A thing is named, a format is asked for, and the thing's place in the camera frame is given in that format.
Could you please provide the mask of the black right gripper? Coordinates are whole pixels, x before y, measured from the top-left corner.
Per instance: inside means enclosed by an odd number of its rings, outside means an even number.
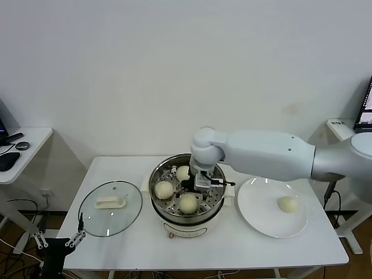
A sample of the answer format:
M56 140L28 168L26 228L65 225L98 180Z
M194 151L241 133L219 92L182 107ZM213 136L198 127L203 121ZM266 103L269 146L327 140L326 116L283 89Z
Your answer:
M197 193L198 191L195 189L195 181L193 178L190 178L189 180L183 180L181 182L181 187L178 187L174 190L174 196L180 196L186 192L192 192ZM212 198L212 190L203 190L201 191L201 194L203 196L202 200L204 202L210 202L210 199Z

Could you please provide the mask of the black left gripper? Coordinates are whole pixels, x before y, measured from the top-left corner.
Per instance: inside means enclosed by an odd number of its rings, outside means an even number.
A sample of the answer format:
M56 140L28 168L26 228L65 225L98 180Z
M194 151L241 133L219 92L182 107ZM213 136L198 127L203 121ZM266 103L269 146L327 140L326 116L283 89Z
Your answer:
M77 233L70 240L68 238L45 239L42 231L34 232L32 237L37 244L37 255L44 262L41 275L61 275L66 256L73 253L73 248L76 248L85 236L83 212L78 218Z

